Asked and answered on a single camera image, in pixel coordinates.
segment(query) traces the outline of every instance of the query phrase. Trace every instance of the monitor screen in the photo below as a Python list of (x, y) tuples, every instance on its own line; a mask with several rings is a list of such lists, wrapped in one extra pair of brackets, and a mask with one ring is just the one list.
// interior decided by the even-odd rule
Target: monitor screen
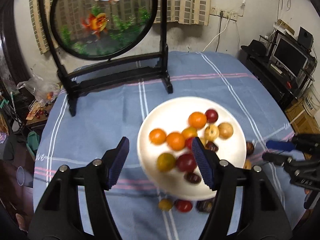
[(307, 61), (306, 56), (282, 38), (279, 40), (273, 56), (296, 77)]

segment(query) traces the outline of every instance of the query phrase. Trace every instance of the plastic bag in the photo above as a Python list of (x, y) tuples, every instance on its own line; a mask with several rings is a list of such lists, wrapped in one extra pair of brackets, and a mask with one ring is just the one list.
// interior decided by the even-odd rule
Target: plastic bag
[(60, 87), (56, 83), (46, 82), (42, 77), (32, 73), (33, 77), (28, 81), (18, 83), (17, 89), (26, 88), (34, 95), (41, 106), (55, 100), (60, 92)]

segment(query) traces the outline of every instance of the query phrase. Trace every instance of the checkered curtain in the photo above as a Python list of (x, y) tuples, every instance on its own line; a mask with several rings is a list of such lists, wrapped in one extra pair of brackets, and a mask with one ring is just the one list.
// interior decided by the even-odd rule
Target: checkered curtain
[[(44, 7), (49, 22), (50, 7), (53, 0), (44, 0)], [(211, 0), (168, 0), (167, 21), (179, 22), (181, 24), (208, 25)], [(81, 38), (84, 35), (81, 26), (81, 19), (86, 18), (91, 10), (91, 6), (97, 4), (103, 8), (109, 22), (109, 29), (113, 29), (112, 15), (118, 15), (121, 20), (128, 20), (132, 15), (138, 16), (138, 8), (145, 7), (151, 11), (151, 0), (120, 0), (117, 4), (106, 6), (106, 2), (94, 0), (58, 0), (55, 23), (60, 30), (67, 26), (71, 31), (71, 39)], [(30, 15), (34, 34), (41, 54), (49, 50), (47, 40), (44, 35), (40, 11), (37, 0), (29, 0)], [(155, 23), (160, 22), (160, 4)]]

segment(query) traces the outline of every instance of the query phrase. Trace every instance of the white plate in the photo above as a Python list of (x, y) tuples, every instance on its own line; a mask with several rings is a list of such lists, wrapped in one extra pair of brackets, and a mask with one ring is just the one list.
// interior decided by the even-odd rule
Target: white plate
[[(186, 182), (183, 178), (184, 173), (179, 172), (176, 168), (166, 173), (159, 172), (156, 168), (156, 160), (160, 154), (170, 152), (177, 158), (187, 152), (188, 149), (185, 148), (182, 151), (174, 152), (166, 143), (160, 146), (153, 145), (149, 141), (149, 133), (155, 128), (161, 128), (167, 134), (173, 131), (182, 132), (183, 129), (189, 126), (188, 117), (190, 114), (196, 111), (205, 113), (209, 108), (213, 108), (218, 112), (219, 118), (215, 125), (229, 122), (234, 129), (231, 138), (227, 140), (217, 138), (215, 140), (219, 147), (217, 151), (218, 157), (221, 160), (229, 161), (235, 167), (242, 168), (246, 157), (246, 142), (241, 126), (225, 108), (208, 99), (180, 97), (168, 100), (150, 112), (138, 133), (138, 157), (145, 174), (159, 188), (181, 199), (205, 200), (215, 197), (216, 191), (210, 190), (203, 180), (197, 185)], [(198, 131), (199, 137), (204, 136), (204, 129)], [(195, 173), (200, 175), (198, 167)]]

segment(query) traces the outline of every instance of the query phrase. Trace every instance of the metal bolt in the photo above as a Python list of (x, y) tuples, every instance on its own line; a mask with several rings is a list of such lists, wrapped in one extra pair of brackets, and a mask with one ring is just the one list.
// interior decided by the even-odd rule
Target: metal bolt
[(227, 166), (229, 163), (226, 160), (219, 161), (219, 164), (223, 167)]
[(94, 166), (99, 166), (99, 165), (102, 164), (102, 160), (100, 160), (100, 159), (95, 159), (95, 160), (92, 162), (92, 164), (93, 164)]
[(256, 172), (262, 171), (261, 167), (258, 166), (258, 165), (253, 166), (253, 170), (256, 171)]
[(67, 165), (61, 165), (60, 168), (59, 168), (59, 171), (61, 172), (64, 172), (68, 169), (68, 166)]

